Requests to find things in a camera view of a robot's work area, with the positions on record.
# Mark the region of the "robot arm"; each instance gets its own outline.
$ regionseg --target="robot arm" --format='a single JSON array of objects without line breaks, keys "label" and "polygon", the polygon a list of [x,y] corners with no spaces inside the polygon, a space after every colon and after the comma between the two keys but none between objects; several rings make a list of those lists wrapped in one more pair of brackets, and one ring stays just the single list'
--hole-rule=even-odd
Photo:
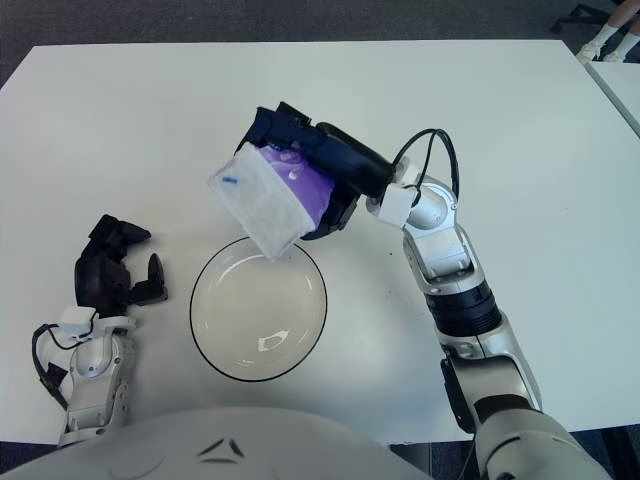
[{"label": "robot arm", "polygon": [[[390,164],[335,127],[313,127],[307,116],[281,103],[275,112],[258,109],[243,142],[299,150],[348,192],[342,197],[334,192],[320,228],[305,239],[342,229],[360,194],[368,197],[374,216],[403,231],[405,256],[445,354],[447,396],[460,428],[476,436],[480,472],[500,480],[608,478],[569,433],[541,412],[531,368],[456,221],[456,195],[424,173],[413,178],[408,173],[402,155],[419,136]],[[453,147],[447,147],[451,155]]]},{"label": "robot arm", "polygon": [[428,177],[420,194],[406,187],[391,184],[381,199],[369,198],[367,208],[404,233],[405,256],[445,353],[447,396],[460,428],[476,435],[479,471],[499,480],[609,478],[542,413],[531,368],[456,222],[453,192]]}]

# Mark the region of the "purple object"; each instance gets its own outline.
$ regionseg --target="purple object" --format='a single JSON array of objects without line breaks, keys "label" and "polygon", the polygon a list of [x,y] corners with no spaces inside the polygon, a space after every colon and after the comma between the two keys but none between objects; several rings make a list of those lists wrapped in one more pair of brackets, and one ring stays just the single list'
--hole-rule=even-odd
[{"label": "purple object", "polygon": [[316,227],[320,225],[335,185],[333,179],[314,169],[295,150],[276,150],[266,146],[259,151],[298,198]]}]

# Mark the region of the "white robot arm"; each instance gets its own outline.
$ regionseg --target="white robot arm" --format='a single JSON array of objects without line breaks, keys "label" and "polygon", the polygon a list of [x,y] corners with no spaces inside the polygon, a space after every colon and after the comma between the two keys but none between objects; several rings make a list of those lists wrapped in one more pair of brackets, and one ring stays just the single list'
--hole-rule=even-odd
[{"label": "white robot arm", "polygon": [[529,364],[456,222],[455,195],[428,177],[412,188],[415,180],[391,184],[381,200],[368,199],[367,208],[404,233],[404,253],[445,353],[441,367],[451,408],[459,426],[476,435],[479,471],[491,480],[609,478],[542,413]]}]

